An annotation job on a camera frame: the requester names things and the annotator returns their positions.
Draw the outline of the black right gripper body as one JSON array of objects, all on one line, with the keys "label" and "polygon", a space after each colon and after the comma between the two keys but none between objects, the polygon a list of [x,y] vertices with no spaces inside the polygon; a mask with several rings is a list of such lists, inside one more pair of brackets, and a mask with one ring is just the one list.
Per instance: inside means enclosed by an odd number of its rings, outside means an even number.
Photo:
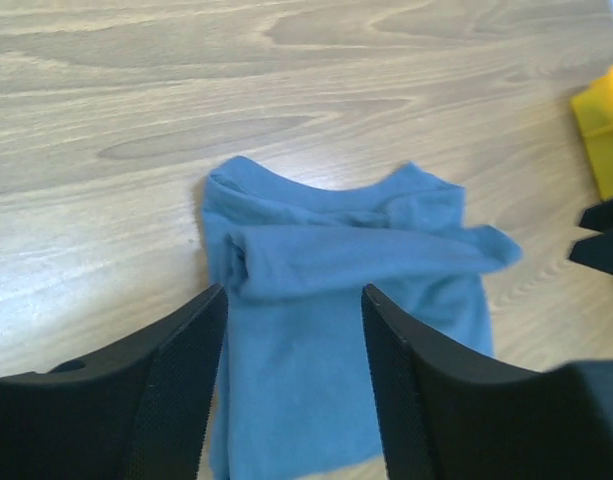
[{"label": "black right gripper body", "polygon": [[569,260],[613,276],[613,198],[587,208],[579,226],[595,235],[577,240]]}]

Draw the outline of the teal blue t-shirt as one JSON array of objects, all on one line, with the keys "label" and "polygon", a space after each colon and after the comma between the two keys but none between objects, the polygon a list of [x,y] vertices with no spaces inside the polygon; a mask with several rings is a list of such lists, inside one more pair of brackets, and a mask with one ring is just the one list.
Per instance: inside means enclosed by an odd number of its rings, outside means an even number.
[{"label": "teal blue t-shirt", "polygon": [[228,296],[210,465],[217,479],[295,479],[382,452],[364,286],[485,355],[482,278],[517,262],[502,231],[463,222],[465,192],[407,164],[344,191],[245,157],[212,170],[201,207],[212,282]]}]

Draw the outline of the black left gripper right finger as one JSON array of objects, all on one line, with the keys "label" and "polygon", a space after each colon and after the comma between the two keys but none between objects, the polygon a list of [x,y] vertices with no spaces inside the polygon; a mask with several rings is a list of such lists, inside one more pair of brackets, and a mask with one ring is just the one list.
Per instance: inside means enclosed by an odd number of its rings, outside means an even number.
[{"label": "black left gripper right finger", "polygon": [[391,479],[613,479],[613,360],[534,372],[362,293]]}]

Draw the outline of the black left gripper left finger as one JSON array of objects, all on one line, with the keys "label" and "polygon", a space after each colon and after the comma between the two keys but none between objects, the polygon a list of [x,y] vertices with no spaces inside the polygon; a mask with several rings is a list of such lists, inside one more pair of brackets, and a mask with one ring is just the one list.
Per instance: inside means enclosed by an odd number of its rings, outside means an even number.
[{"label": "black left gripper left finger", "polygon": [[45,373],[0,378],[0,479],[193,479],[228,300],[170,315]]}]

